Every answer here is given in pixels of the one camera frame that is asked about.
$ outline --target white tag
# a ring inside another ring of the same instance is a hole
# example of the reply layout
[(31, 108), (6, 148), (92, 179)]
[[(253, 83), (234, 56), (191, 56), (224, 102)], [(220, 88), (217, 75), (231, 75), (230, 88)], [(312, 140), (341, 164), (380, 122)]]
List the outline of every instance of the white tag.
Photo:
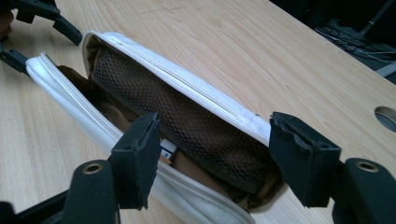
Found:
[(166, 159), (170, 160), (172, 155), (175, 153), (177, 146), (166, 139), (161, 141), (161, 154), (165, 156)]

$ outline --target white leather bag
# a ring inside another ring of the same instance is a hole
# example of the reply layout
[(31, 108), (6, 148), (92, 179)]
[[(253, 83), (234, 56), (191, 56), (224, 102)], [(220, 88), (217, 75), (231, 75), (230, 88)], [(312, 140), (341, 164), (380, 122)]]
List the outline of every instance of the white leather bag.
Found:
[[(269, 123), (245, 109), (235, 100), (216, 90), (208, 83), (169, 62), (162, 56), (146, 49), (131, 39), (116, 33), (98, 34), (89, 32), (82, 44), (87, 74), (95, 70), (98, 46), (123, 54), (123, 58), (134, 60), (148, 69), (177, 92), (235, 129), (268, 147), (271, 127)], [(64, 75), (48, 55), (42, 53), (27, 61), (27, 71), (33, 80), (44, 89), (78, 123), (80, 128), (106, 153), (110, 154), (122, 136), (122, 131), (101, 113), (77, 87)], [(268, 206), (283, 186), (281, 177), (275, 175), (265, 202)], [(182, 174), (172, 165), (159, 161), (157, 177), (151, 194), (173, 213), (187, 223), (254, 223), (249, 212), (213, 189)]]

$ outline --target mesh pocket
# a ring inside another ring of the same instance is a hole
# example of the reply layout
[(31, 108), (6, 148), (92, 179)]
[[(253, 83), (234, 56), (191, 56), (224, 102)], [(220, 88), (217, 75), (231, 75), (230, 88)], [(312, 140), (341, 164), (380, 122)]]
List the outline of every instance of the mesh pocket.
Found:
[(158, 112), (167, 138), (230, 185), (254, 194), (280, 178), (265, 145), (176, 91), (133, 59), (103, 48), (90, 78), (135, 113)]

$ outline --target clamp jaw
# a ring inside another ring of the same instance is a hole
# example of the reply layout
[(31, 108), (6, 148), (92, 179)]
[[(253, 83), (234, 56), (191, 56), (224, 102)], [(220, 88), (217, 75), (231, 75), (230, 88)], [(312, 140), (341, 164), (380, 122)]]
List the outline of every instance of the clamp jaw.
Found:
[(134, 121), (107, 161), (81, 164), (69, 190), (18, 214), (0, 202), (0, 223), (119, 224), (119, 209), (148, 208), (160, 154), (160, 121), (147, 114)]
[[(75, 45), (82, 40), (81, 32), (67, 19), (61, 16), (61, 10), (54, 0), (2, 0), (0, 12), (17, 9), (17, 20), (32, 23), (35, 16), (55, 21), (53, 28), (70, 39)], [(26, 72), (27, 58), (16, 50), (5, 52), (0, 43), (0, 60), (29, 76)]]
[(382, 165), (339, 161), (341, 148), (294, 116), (274, 112), (269, 150), (299, 201), (327, 207), (335, 224), (396, 223), (396, 181)]

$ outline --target light wood surface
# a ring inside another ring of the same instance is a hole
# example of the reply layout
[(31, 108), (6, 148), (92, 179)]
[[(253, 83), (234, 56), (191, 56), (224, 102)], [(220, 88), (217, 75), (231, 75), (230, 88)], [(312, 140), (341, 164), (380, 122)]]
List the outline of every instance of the light wood surface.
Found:
[[(68, 0), (62, 15), (80, 31), (114, 31), (224, 91), (269, 119), (292, 114), (343, 149), (342, 160), (379, 162), (396, 176), (396, 133), (375, 119), (396, 109), (396, 87), (309, 28), (260, 0)], [(80, 49), (53, 22), (12, 23), (5, 42), (28, 57), (45, 51), (57, 64), (85, 69)], [(105, 155), (37, 85), (0, 63), (0, 200), (17, 212), (69, 186), (75, 168)], [(258, 223), (332, 223), (329, 208), (303, 208), (287, 191)], [(123, 223), (178, 223), (150, 198), (148, 211)]]

